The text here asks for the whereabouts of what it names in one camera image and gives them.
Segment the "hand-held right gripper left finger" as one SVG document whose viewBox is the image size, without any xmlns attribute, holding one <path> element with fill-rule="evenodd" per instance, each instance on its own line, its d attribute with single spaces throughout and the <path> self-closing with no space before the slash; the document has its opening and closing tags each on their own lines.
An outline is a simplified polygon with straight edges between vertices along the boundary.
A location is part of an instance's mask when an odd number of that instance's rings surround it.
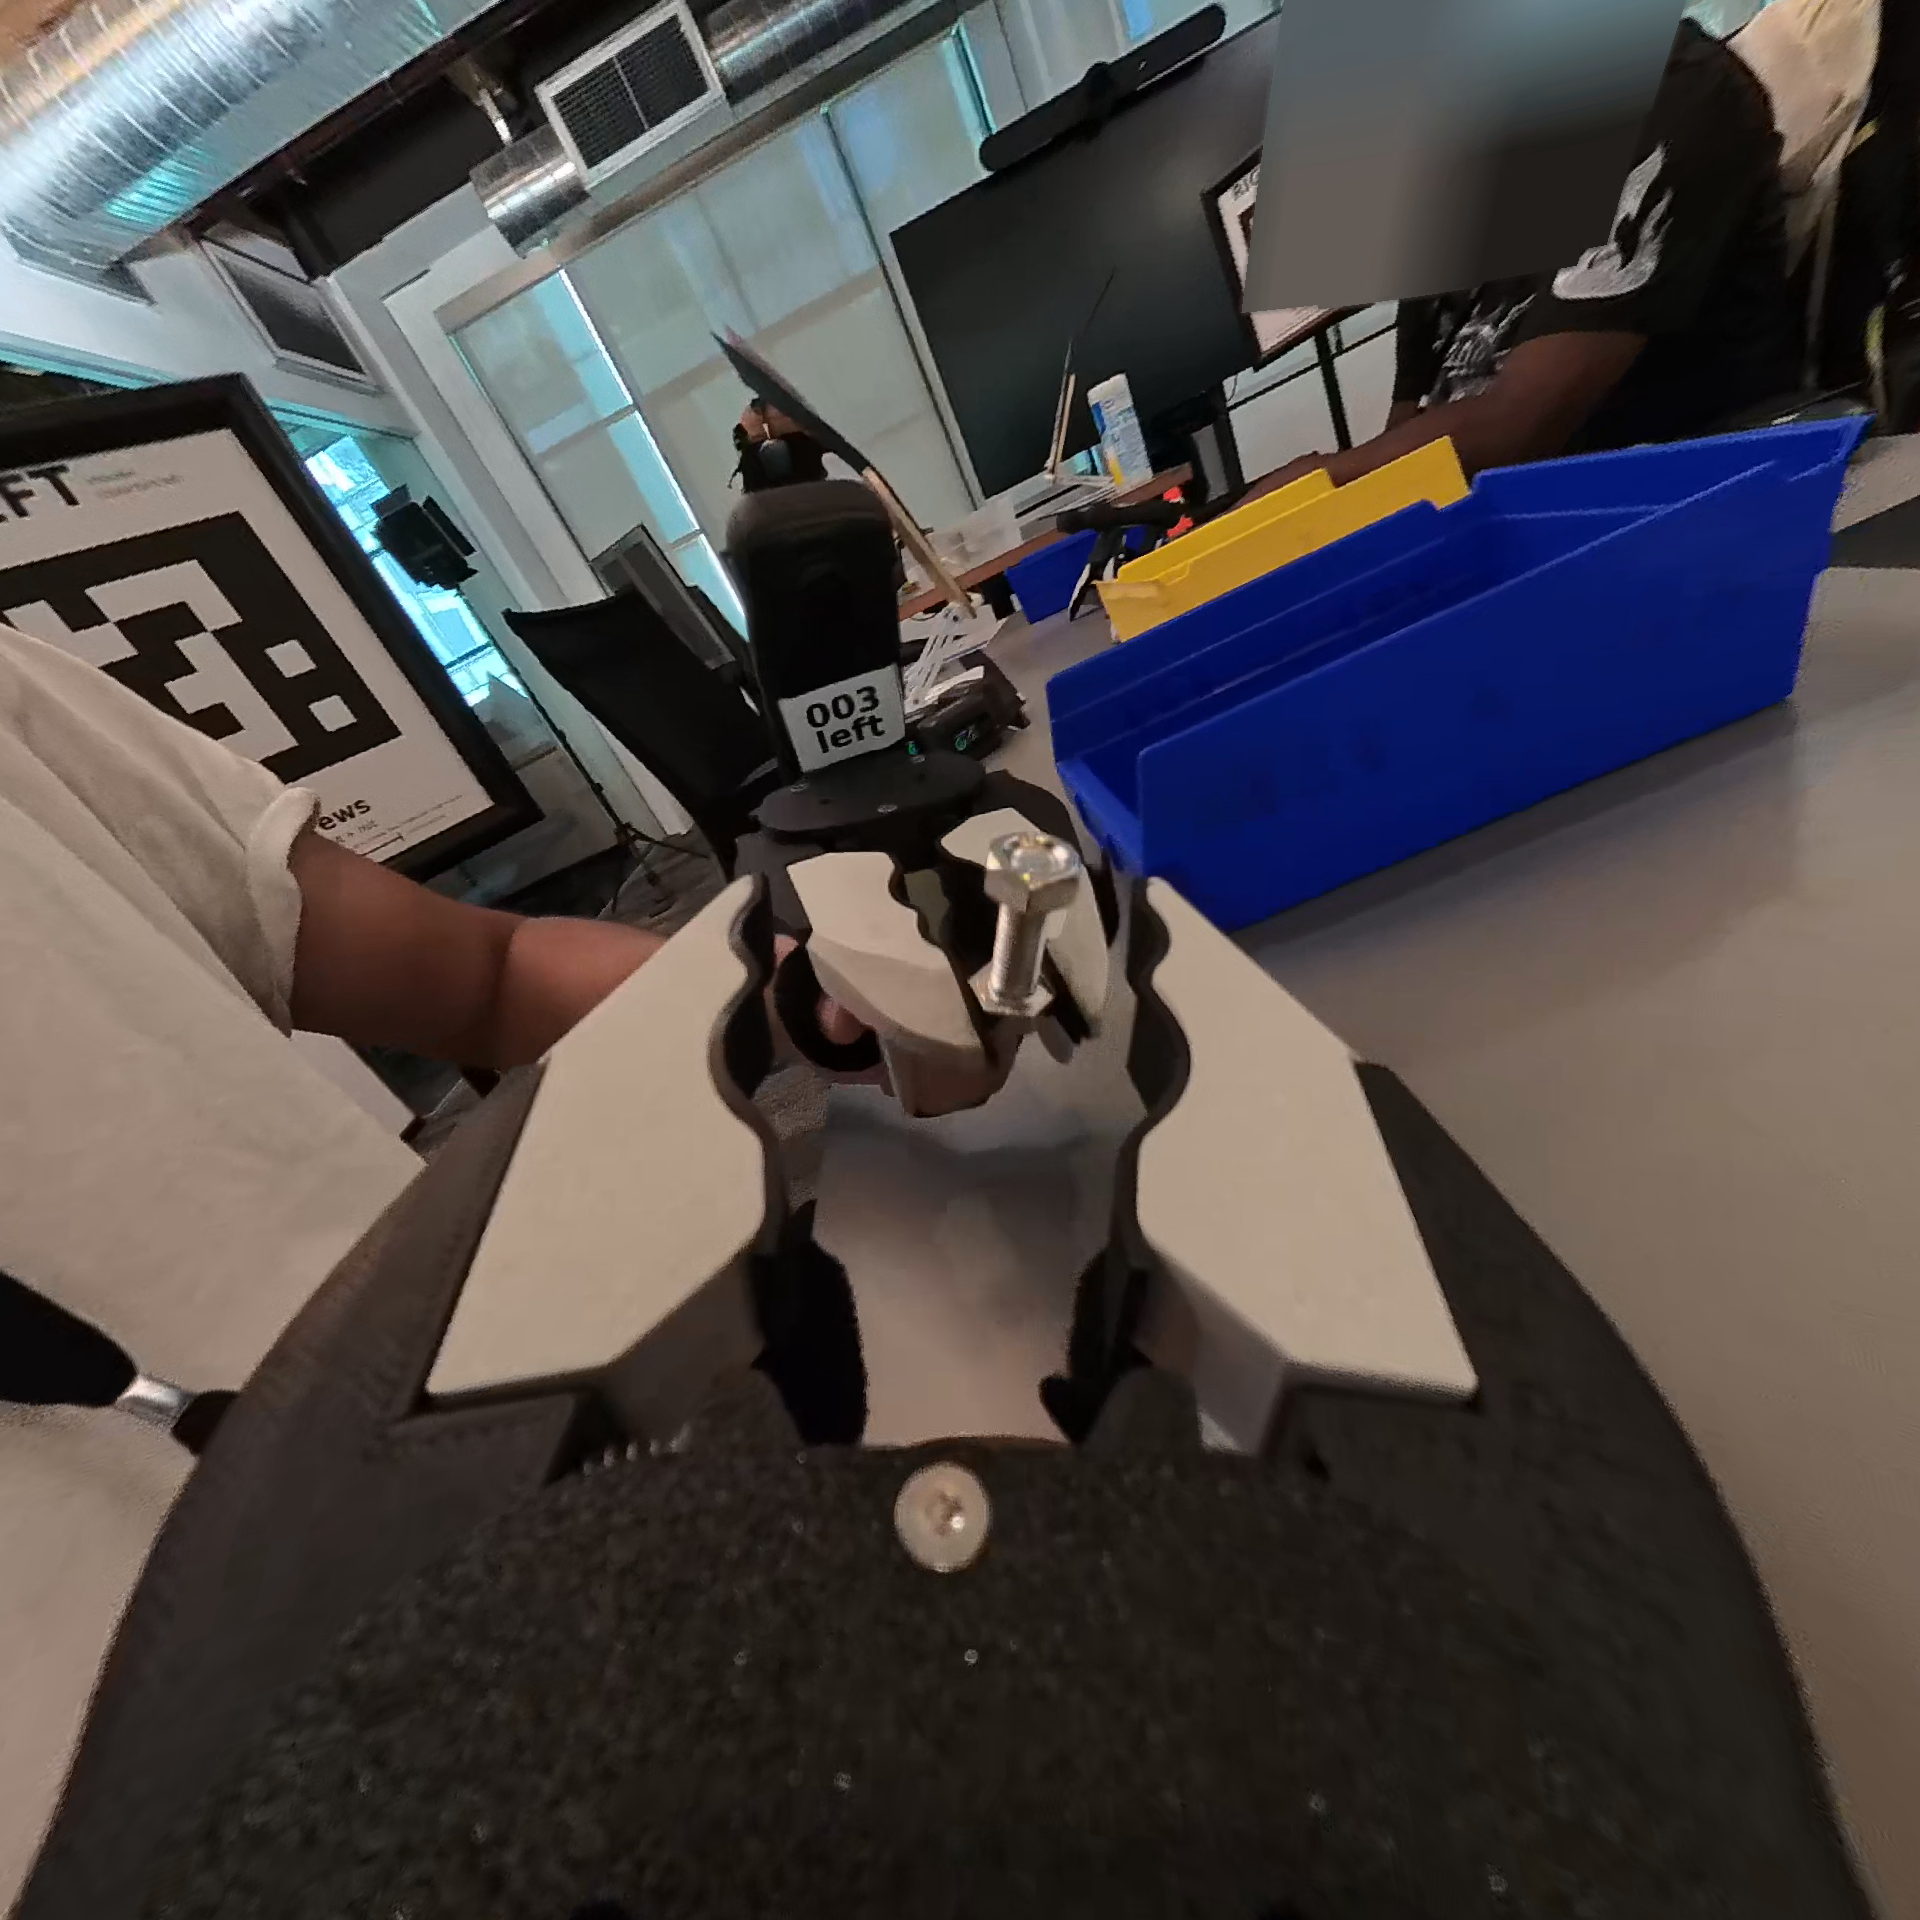
<svg viewBox="0 0 1920 1920">
<path fill-rule="evenodd" d="M 787 1214 L 765 887 L 726 887 L 545 1057 L 427 1374 L 434 1406 L 583 1392 L 666 1445 L 765 1346 Z"/>
</svg>

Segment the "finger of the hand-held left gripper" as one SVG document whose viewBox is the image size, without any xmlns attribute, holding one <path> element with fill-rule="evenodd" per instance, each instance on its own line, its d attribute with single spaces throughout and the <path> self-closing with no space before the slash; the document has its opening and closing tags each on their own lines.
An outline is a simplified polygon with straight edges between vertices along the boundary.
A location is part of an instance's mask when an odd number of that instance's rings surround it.
<svg viewBox="0 0 1920 1920">
<path fill-rule="evenodd" d="M 944 940 L 968 986 L 989 960 L 997 920 L 983 895 L 981 865 L 987 847 L 1013 829 L 1041 829 L 1063 837 L 1082 855 L 1073 829 L 1039 827 L 1011 807 L 975 815 L 944 835 L 942 879 L 948 898 Z M 1035 1023 L 1015 1021 L 1035 1033 L 1051 1055 L 1071 1055 L 1096 1039 L 1110 996 L 1110 936 L 1096 891 L 1098 877 L 1090 873 L 1084 855 L 1082 859 L 1086 879 L 1078 902 L 1049 924 L 1047 978 L 1055 990 L 1053 1009 Z M 983 1021 L 993 1021 L 979 1009 L 977 1013 Z"/>
<path fill-rule="evenodd" d="M 787 883 L 817 980 L 876 1039 L 900 1109 L 946 1118 L 987 1105 L 1013 1057 L 985 1039 L 973 996 L 906 900 L 894 859 L 825 853 L 791 865 Z"/>
</svg>

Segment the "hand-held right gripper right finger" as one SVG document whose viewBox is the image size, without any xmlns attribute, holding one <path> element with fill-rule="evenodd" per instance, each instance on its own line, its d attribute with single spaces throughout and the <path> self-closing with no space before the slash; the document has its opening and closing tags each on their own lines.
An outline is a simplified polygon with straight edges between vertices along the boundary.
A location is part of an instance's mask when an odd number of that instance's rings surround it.
<svg viewBox="0 0 1920 1920">
<path fill-rule="evenodd" d="M 1479 1376 L 1352 1049 L 1166 881 L 1126 980 L 1140 1124 L 1073 1323 L 1073 1435 L 1140 1366 L 1213 1439 L 1269 1453 L 1330 1392 L 1473 1406 Z"/>
</svg>

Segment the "silver hex bolt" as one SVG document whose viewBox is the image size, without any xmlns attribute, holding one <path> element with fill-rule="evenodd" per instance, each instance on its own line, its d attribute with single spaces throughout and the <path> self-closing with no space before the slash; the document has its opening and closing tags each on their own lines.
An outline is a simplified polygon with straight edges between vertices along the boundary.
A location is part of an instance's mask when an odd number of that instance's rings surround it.
<svg viewBox="0 0 1920 1920">
<path fill-rule="evenodd" d="M 1013 829 L 987 847 L 981 887 L 997 920 L 985 970 L 995 970 L 999 986 L 1047 974 L 1049 924 L 1074 908 L 1084 879 L 1082 855 L 1041 829 Z"/>
</svg>

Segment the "person's left forearm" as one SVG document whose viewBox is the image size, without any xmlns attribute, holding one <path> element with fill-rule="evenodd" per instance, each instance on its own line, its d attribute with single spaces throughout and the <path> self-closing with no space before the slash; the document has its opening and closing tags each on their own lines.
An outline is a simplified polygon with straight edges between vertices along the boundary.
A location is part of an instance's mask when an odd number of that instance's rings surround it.
<svg viewBox="0 0 1920 1920">
<path fill-rule="evenodd" d="M 304 831 L 292 1027 L 460 1071 L 540 1063 L 664 940 L 603 920 L 524 918 L 442 898 Z"/>
</svg>

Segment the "grey desk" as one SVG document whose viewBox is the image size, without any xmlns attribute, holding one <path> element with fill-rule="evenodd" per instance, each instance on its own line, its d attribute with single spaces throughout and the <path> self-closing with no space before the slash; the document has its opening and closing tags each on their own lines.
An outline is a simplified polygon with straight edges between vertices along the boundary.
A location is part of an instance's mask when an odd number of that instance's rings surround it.
<svg viewBox="0 0 1920 1920">
<path fill-rule="evenodd" d="M 1609 1315 L 1917 1917 L 1917 574 L 1820 583 L 1794 702 L 1235 940 Z"/>
</svg>

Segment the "person's left hand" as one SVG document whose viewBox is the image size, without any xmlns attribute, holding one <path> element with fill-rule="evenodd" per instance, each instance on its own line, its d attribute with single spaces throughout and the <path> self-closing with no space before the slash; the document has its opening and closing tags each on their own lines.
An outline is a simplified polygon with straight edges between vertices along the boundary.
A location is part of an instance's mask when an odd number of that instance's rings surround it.
<svg viewBox="0 0 1920 1920">
<path fill-rule="evenodd" d="M 876 1033 L 825 992 L 807 948 L 791 948 L 781 958 L 773 1015 L 787 1053 L 825 1079 L 892 1089 Z"/>
</svg>

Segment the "white folding stand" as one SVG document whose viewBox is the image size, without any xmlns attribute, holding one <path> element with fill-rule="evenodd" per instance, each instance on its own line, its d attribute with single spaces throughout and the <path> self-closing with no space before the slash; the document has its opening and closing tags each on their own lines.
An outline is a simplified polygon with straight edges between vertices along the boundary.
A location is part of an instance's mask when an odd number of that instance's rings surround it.
<svg viewBox="0 0 1920 1920">
<path fill-rule="evenodd" d="M 934 692 L 964 673 L 964 663 L 981 653 L 1003 629 L 1005 619 L 985 603 L 960 609 L 950 601 L 908 617 L 900 625 L 902 690 L 906 708 L 922 708 Z"/>
</svg>

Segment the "small black device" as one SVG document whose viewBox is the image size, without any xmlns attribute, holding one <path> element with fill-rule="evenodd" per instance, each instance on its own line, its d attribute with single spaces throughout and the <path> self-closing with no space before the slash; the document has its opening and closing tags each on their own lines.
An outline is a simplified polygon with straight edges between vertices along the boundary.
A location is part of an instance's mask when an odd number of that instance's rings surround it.
<svg viewBox="0 0 1920 1920">
<path fill-rule="evenodd" d="M 1001 754 L 1029 726 L 1021 690 L 993 661 L 942 683 L 924 708 L 906 718 L 914 754 L 948 752 L 975 762 Z"/>
</svg>

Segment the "small tilted black screen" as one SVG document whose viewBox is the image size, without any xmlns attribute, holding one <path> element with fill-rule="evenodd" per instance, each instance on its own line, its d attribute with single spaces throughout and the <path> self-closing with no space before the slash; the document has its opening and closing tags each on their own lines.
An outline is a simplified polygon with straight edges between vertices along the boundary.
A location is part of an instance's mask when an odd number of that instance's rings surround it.
<svg viewBox="0 0 1920 1920">
<path fill-rule="evenodd" d="M 793 484 L 811 484 L 827 478 L 829 461 L 839 461 L 882 502 L 894 526 L 900 550 L 924 572 L 928 589 L 938 601 L 950 601 L 960 609 L 973 603 L 973 595 L 962 585 L 952 568 L 940 558 L 932 538 L 916 516 L 910 514 L 898 488 L 882 476 L 878 465 L 862 455 L 839 429 L 831 427 L 799 391 L 773 369 L 742 336 L 736 332 L 716 334 L 714 342 L 724 360 L 750 391 L 750 399 L 777 407 L 795 427 L 791 441 L 797 453 L 801 478 Z"/>
</svg>

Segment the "black chair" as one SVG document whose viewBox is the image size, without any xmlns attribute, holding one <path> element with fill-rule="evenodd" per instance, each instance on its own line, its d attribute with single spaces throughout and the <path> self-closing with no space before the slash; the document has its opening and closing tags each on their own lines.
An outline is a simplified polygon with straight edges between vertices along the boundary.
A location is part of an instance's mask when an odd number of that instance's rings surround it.
<svg viewBox="0 0 1920 1920">
<path fill-rule="evenodd" d="M 732 881 L 738 843 L 781 786 L 769 724 L 750 690 L 744 637 L 660 542 L 635 530 L 601 558 L 607 597 L 504 619 L 541 669 L 690 817 Z"/>
</svg>

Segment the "small blue bin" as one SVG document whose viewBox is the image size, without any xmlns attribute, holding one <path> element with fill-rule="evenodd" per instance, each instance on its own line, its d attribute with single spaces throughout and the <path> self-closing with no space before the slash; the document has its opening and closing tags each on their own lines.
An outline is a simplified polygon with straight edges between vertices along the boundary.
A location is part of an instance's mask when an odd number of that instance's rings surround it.
<svg viewBox="0 0 1920 1920">
<path fill-rule="evenodd" d="M 1078 532 L 1076 536 L 1053 540 L 1007 568 L 1007 589 L 1021 617 L 1031 627 L 1069 611 L 1088 572 L 1096 544 L 1098 532 Z"/>
</svg>

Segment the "white wipes canister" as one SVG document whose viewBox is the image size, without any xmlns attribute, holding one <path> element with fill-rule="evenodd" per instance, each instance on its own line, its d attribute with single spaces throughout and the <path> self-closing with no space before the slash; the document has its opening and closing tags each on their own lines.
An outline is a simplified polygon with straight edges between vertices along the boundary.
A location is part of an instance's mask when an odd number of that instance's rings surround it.
<svg viewBox="0 0 1920 1920">
<path fill-rule="evenodd" d="M 1128 377 L 1116 373 L 1090 385 L 1088 409 L 1102 469 L 1110 484 L 1122 492 L 1150 484 L 1154 461 L 1146 445 Z"/>
</svg>

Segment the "large black screen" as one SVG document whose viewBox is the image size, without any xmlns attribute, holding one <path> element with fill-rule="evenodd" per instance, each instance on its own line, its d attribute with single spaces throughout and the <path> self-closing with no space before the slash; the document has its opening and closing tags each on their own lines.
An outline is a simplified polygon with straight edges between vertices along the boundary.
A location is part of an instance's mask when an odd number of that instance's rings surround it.
<svg viewBox="0 0 1920 1920">
<path fill-rule="evenodd" d="M 1213 193 L 1261 151 L 1279 21 L 1217 43 L 896 229 L 906 298 L 985 496 L 1096 441 L 1092 387 L 1128 379 L 1148 443 L 1255 365 Z"/>
</svg>

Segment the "black studio light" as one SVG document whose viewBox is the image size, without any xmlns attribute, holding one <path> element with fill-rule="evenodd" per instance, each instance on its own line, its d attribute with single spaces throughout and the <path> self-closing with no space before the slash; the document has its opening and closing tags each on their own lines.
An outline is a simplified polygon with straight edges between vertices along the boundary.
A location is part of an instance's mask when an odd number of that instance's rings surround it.
<svg viewBox="0 0 1920 1920">
<path fill-rule="evenodd" d="M 474 546 L 433 498 L 397 488 L 373 506 L 373 542 L 421 589 L 464 589 Z"/>
</svg>

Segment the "blue plastic bin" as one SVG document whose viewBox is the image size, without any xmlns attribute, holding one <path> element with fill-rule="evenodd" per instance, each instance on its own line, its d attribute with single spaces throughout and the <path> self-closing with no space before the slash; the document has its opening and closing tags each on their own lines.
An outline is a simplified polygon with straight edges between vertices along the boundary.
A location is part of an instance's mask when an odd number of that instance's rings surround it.
<svg viewBox="0 0 1920 1920">
<path fill-rule="evenodd" d="M 1776 708 L 1867 431 L 1487 470 L 1057 675 L 1069 799 L 1239 932 Z"/>
</svg>

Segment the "yellow plastic bin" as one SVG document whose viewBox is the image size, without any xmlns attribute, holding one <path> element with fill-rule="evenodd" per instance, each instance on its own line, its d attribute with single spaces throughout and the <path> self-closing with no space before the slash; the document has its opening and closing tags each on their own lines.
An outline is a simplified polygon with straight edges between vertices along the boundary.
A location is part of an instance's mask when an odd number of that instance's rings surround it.
<svg viewBox="0 0 1920 1920">
<path fill-rule="evenodd" d="M 1415 506 L 1465 500 L 1469 482 L 1441 439 L 1358 478 L 1334 484 L 1316 470 L 1120 568 L 1098 595 L 1112 637 L 1128 643 L 1235 589 L 1354 538 Z"/>
</svg>

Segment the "person's white shirt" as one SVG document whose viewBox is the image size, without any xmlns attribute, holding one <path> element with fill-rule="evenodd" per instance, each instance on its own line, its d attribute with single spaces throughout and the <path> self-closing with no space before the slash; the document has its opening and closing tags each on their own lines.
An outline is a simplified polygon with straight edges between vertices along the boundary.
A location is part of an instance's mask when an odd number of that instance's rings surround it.
<svg viewBox="0 0 1920 1920">
<path fill-rule="evenodd" d="M 318 799 L 5 631 L 5 1273 L 238 1390 L 421 1170 L 292 1041 Z"/>
</svg>

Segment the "white air vent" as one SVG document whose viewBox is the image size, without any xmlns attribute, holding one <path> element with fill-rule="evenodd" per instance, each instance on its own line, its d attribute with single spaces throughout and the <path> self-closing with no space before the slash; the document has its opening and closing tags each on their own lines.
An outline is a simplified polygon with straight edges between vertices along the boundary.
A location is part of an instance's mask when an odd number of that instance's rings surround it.
<svg viewBox="0 0 1920 1920">
<path fill-rule="evenodd" d="M 536 94 L 589 189 L 728 104 L 686 3 L 639 15 L 541 80 Z"/>
</svg>

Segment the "black badge reel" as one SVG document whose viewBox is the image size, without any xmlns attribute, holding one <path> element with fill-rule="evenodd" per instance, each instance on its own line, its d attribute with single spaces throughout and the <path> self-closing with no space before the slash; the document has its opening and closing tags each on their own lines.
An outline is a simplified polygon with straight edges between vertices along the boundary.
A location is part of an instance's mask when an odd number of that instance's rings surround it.
<svg viewBox="0 0 1920 1920">
<path fill-rule="evenodd" d="M 3 1275 L 5 1406 L 117 1412 L 201 1455 L 236 1400 L 147 1374 L 108 1332 Z"/>
</svg>

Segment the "framed marker poster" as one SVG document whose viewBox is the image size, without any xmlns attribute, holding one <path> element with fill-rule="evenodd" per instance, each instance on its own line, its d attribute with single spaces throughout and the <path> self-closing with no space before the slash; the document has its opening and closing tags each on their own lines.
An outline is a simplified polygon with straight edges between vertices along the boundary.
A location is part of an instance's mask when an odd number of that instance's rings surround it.
<svg viewBox="0 0 1920 1920">
<path fill-rule="evenodd" d="M 242 375 L 5 411 L 5 625 L 320 803 L 433 881 L 541 823 Z"/>
<path fill-rule="evenodd" d="M 1203 211 L 1227 278 L 1241 334 L 1251 350 L 1253 367 L 1267 367 L 1285 354 L 1300 350 L 1362 314 L 1362 308 L 1273 308 L 1255 310 L 1251 298 L 1253 227 L 1259 203 L 1261 150 L 1221 177 L 1203 197 Z"/>
</svg>

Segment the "black video bar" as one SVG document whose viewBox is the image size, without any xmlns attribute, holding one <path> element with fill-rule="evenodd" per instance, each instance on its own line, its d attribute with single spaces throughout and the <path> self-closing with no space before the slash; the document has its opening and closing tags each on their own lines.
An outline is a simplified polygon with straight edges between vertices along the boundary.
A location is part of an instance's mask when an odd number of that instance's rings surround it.
<svg viewBox="0 0 1920 1920">
<path fill-rule="evenodd" d="M 1118 60 L 1092 64 L 1073 88 L 991 134 L 979 146 L 979 165 L 989 175 L 1009 173 L 1069 142 L 1096 136 L 1154 88 L 1207 60 L 1225 27 L 1225 9 L 1205 5 Z"/>
</svg>

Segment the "cream jacket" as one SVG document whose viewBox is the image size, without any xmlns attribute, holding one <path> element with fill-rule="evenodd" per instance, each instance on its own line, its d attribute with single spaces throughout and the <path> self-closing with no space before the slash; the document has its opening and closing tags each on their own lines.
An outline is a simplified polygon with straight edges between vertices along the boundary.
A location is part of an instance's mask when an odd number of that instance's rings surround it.
<svg viewBox="0 0 1920 1920">
<path fill-rule="evenodd" d="M 1732 37 L 1768 98 L 1788 197 L 1806 197 L 1851 144 L 1881 41 L 1881 3 L 1768 3 Z"/>
</svg>

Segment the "silver air duct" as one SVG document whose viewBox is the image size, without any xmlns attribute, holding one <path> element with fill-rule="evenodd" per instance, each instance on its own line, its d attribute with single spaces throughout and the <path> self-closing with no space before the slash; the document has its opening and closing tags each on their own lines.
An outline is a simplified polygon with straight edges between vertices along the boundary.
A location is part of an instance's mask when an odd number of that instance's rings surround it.
<svg viewBox="0 0 1920 1920">
<path fill-rule="evenodd" d="M 62 5 L 5 44 L 5 245 L 94 276 L 300 138 L 540 5 Z"/>
<path fill-rule="evenodd" d="M 472 171 L 472 189 L 492 231 L 516 256 L 541 249 L 557 229 L 591 219 L 599 205 L 613 205 L 648 181 L 678 181 L 700 173 L 712 157 L 750 151 L 793 118 L 831 104 L 985 11 L 975 3 L 740 3 L 718 5 L 708 15 L 690 7 L 728 104 L 589 189 L 547 124 L 536 84 L 532 130 Z"/>
</svg>

